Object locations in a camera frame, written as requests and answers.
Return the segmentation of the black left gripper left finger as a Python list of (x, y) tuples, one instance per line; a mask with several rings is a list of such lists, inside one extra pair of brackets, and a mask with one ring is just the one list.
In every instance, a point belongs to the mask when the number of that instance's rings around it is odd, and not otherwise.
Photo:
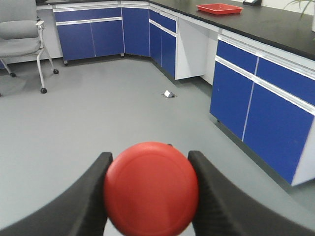
[(67, 190), (31, 215), (2, 229), (2, 236), (101, 236), (107, 222), (105, 174), (113, 161), (103, 152)]

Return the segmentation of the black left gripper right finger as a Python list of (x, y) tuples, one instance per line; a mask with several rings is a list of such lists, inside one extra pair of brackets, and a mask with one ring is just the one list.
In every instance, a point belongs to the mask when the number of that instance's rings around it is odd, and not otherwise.
[(314, 231), (269, 209), (222, 174), (200, 151), (188, 160), (198, 180), (192, 225), (197, 236), (313, 236)]

